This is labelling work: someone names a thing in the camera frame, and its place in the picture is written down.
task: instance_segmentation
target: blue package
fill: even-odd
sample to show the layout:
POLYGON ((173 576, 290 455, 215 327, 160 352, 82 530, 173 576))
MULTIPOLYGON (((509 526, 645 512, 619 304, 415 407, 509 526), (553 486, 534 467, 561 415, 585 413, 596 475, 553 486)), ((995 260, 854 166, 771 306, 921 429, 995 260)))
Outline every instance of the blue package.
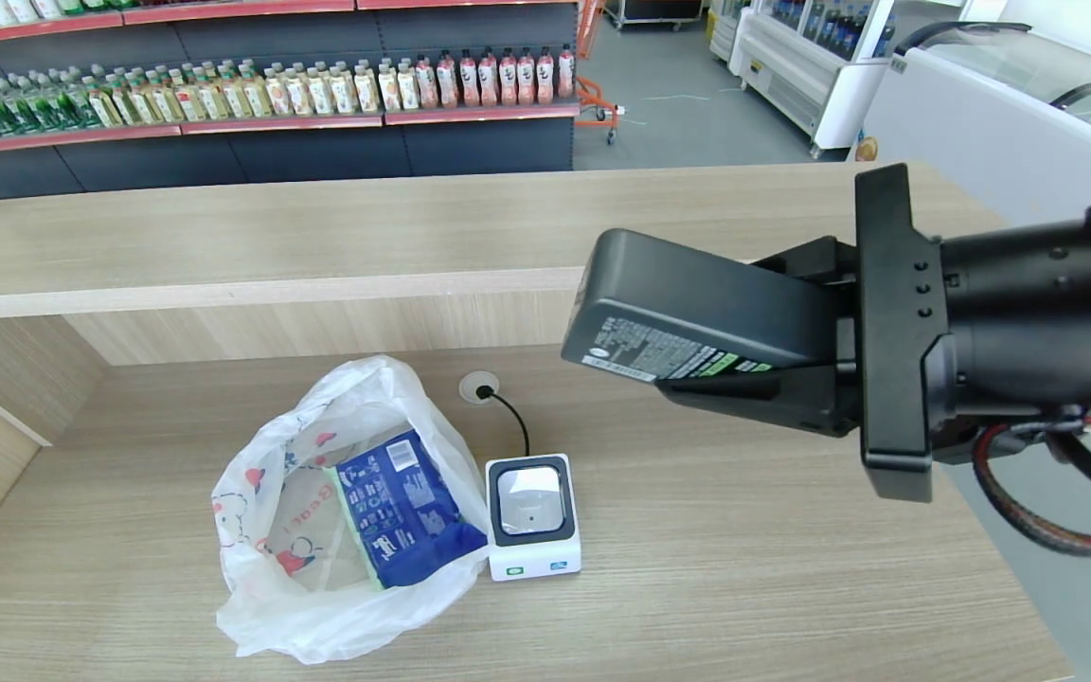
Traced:
POLYGON ((415 585, 485 546, 484 533, 464 521, 415 430, 338 463, 333 479, 382 587, 415 585))

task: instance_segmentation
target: red shelf edge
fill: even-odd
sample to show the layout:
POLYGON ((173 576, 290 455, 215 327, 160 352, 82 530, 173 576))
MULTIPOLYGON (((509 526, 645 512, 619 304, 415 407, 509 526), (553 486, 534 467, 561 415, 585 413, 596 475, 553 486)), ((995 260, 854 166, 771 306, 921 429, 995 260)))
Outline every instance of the red shelf edge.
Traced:
POLYGON ((58 144, 144 140, 146 137, 178 137, 181 132, 179 125, 165 124, 139 125, 139 128, 74 130, 69 131, 69 133, 25 134, 21 135, 21 137, 0 137, 0 152, 55 147, 58 144))
POLYGON ((564 119, 579 116, 579 104, 532 104, 528 107, 481 107, 394 111, 385 113, 386 125, 428 125, 441 122, 564 119))
POLYGON ((119 25, 124 25, 120 12, 104 12, 86 14, 86 16, 81 17, 49 19, 44 22, 26 23, 26 25, 3 25, 0 26, 0 39, 31 38, 34 35, 94 31, 97 27, 116 27, 119 25))
POLYGON ((463 8, 466 4, 575 3, 576 0, 356 0, 358 10, 410 10, 415 8, 463 8))
POLYGON ((381 128, 380 116, 307 117, 304 119, 250 119, 229 121, 185 122, 179 129, 184 134, 261 133, 268 130, 327 130, 341 128, 381 128))
POLYGON ((124 12, 125 25, 152 25, 196 19, 253 17, 263 14, 308 14, 356 11, 356 0, 239 0, 232 3, 190 3, 140 8, 124 12))

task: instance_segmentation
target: barcode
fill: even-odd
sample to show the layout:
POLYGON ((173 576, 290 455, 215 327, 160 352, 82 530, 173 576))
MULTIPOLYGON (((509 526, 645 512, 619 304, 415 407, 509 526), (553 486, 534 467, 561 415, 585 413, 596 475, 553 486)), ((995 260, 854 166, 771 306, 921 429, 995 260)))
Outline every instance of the barcode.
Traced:
POLYGON ((394 470, 403 470, 406 467, 415 466, 420 460, 415 458, 415 445, 410 441, 398 441, 385 446, 385 454, 389 455, 394 470))
POLYGON ((602 361, 602 359, 595 358, 592 356, 584 356, 584 363, 585 366, 599 367, 601 369, 607 369, 614 374, 631 376, 631 379, 639 381, 655 381, 656 379, 654 374, 648 374, 648 372, 631 369, 624 366, 618 366, 618 363, 613 362, 602 361))

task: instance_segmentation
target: plastic bag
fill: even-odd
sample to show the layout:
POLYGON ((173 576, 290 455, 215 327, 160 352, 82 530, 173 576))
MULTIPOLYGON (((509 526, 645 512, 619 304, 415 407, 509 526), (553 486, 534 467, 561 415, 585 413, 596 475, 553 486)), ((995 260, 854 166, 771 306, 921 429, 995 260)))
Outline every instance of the plastic bag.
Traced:
POLYGON ((473 457, 411 368, 385 356, 343 363, 260 428, 213 488, 230 590, 217 626, 238 643, 239 657, 276 650, 303 665, 359 657, 427 624, 472 586, 487 548, 416 585, 373 585, 322 471, 408 428, 464 518, 490 536, 473 457))

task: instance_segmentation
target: wooden countertop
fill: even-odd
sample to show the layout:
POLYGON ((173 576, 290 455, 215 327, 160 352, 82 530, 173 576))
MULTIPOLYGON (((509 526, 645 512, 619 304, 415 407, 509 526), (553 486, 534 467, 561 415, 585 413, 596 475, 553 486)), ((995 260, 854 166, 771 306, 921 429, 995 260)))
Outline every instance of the wooden countertop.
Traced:
POLYGON ((403 356, 480 462, 520 450, 467 406, 496 371, 540 453, 571 454, 575 577, 479 579, 437 621, 347 663, 235 659, 208 493, 337 358, 117 368, 0 507, 0 681, 1039 682, 1069 672, 944 477, 878 500, 858 440, 672 406, 556 348, 403 356))
MULTIPOLYGON (((625 227, 754 260, 852 241, 864 164, 106 191, 0 202, 0 316, 575 288, 625 227)), ((999 220, 913 168, 916 227, 999 220)))

